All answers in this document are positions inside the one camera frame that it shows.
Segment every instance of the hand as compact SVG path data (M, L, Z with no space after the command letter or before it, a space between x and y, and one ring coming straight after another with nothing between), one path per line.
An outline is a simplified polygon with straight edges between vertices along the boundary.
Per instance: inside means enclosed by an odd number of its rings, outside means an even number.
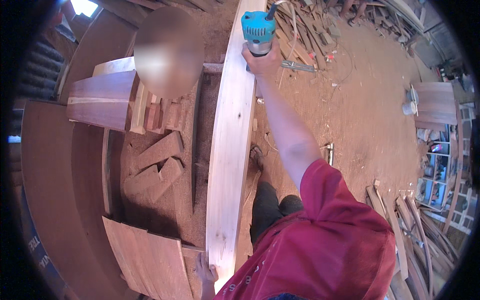
M197 256L197 267L195 269L197 275L200 277L202 284L215 283L218 280L218 274L215 266L211 265L210 268L207 264L207 258L205 252L199 253Z
M283 60L280 53L280 45L276 38L272 41L272 49L265 56L253 56L250 50L248 50L247 43L243 44L241 54L256 78L274 78Z

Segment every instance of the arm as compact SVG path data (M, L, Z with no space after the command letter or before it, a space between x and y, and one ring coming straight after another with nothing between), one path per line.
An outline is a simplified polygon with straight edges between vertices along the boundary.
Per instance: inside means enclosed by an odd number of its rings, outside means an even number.
M276 39L265 56L254 57L246 45L242 55L257 80L264 96L268 123L280 153L284 168L300 190L303 173L315 160L321 158L320 148L312 132L278 90L274 77L282 61Z
M197 267L195 269L197 276L202 281L201 300L212 300L215 297L214 284L218 280L218 274L215 266L208 267L205 253L199 253L197 256Z

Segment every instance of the red t-shirt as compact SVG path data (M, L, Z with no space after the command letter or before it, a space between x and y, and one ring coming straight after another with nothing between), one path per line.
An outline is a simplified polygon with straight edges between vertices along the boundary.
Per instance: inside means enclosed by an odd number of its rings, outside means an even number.
M324 160L303 174L304 210L268 228L215 299L383 299L395 268L390 225Z

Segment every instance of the person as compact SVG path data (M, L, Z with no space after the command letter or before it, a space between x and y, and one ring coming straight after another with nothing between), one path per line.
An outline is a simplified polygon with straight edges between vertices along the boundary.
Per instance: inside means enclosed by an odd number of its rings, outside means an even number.
M217 295L215 266L199 255L202 300L383 299L396 261L390 225L355 200L281 95L274 80L282 61L278 41L266 56L254 57L246 45L242 55L262 90L281 161L301 203L287 196L278 204L262 151L254 145L250 158L262 175L252 208L253 255Z
M347 12L352 7L354 1L355 0L345 0L343 2L342 10L338 13L338 16L340 18L345 18L345 15L347 14ZM337 4L337 2L338 2L338 0L328 0L327 1L327 7L326 7L325 10L327 11L330 7L334 7ZM348 20L348 24L350 26L355 27L355 26L358 25L358 20L363 15L363 13L365 12L365 9L367 8L367 3L368 2L373 2L373 0L360 0L360 5L357 8L357 13L355 14L355 17Z

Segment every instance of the dark shorts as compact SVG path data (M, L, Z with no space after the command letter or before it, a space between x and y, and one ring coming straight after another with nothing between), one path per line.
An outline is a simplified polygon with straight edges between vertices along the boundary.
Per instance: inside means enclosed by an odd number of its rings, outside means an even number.
M273 223L302 209L303 204L299 197L288 195L278 204L274 187L268 182L260 183L252 208L252 225L250 226L252 244L255 244L258 237Z

